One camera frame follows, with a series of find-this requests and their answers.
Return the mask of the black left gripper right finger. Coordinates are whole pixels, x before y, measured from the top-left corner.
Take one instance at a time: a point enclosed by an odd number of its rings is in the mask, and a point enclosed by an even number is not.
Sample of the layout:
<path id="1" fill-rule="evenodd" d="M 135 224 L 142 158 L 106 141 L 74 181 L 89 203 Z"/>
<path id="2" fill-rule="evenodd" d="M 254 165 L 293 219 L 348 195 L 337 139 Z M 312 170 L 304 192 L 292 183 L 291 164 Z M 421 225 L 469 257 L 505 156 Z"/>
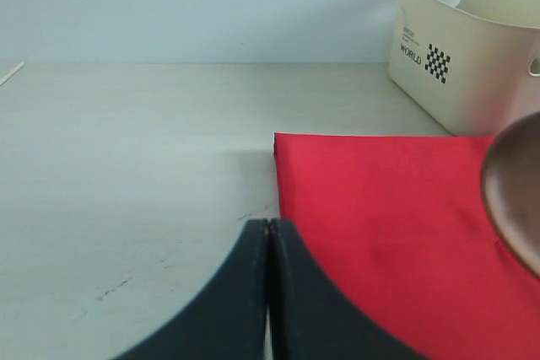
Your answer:
<path id="1" fill-rule="evenodd" d="M 275 359 L 421 359 L 328 278 L 289 220 L 268 224 L 268 310 Z"/>

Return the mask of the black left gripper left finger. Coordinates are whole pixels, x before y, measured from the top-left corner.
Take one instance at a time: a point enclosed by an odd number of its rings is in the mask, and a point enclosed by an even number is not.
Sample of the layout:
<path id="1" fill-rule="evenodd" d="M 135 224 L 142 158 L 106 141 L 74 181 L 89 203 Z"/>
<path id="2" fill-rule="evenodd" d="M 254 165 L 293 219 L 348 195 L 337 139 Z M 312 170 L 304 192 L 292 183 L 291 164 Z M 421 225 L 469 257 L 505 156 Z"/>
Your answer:
<path id="1" fill-rule="evenodd" d="M 263 359 L 269 222 L 246 222 L 221 267 L 171 320 L 118 359 Z"/>

